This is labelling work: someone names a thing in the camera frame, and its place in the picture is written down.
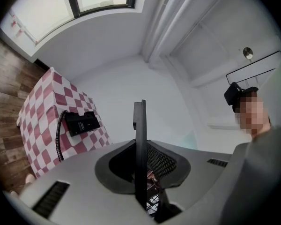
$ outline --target charging dock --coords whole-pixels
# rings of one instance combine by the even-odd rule
[[[79,116],[78,113],[67,112],[65,120],[71,136],[89,132],[100,127],[94,112],[85,112],[83,116]]]

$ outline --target wooden floor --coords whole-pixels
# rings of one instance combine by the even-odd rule
[[[16,120],[24,100],[44,73],[0,40],[0,182],[6,191],[19,193],[26,175],[34,174]]]

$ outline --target black device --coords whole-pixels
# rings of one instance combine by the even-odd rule
[[[67,112],[65,113],[65,120],[71,137],[100,127],[94,112],[85,112],[83,116],[78,113]]]
[[[238,99],[243,96],[247,92],[257,92],[257,87],[250,87],[248,89],[242,89],[236,82],[233,82],[227,91],[224,93],[224,97],[228,105],[232,105],[233,112],[235,112],[234,104],[238,101]]]

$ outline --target person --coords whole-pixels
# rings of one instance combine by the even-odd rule
[[[256,87],[243,90],[234,82],[225,93],[226,101],[232,105],[240,128],[250,134],[252,140],[271,129],[267,109],[257,91]]]

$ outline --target wall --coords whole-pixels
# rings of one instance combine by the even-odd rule
[[[141,13],[109,14],[83,21],[46,44],[39,59],[67,79],[140,52],[159,0],[145,0]]]
[[[196,148],[192,119],[161,60],[150,69],[141,56],[134,56],[94,68],[72,82],[94,99],[114,143],[135,138],[133,105],[145,99],[148,139]]]

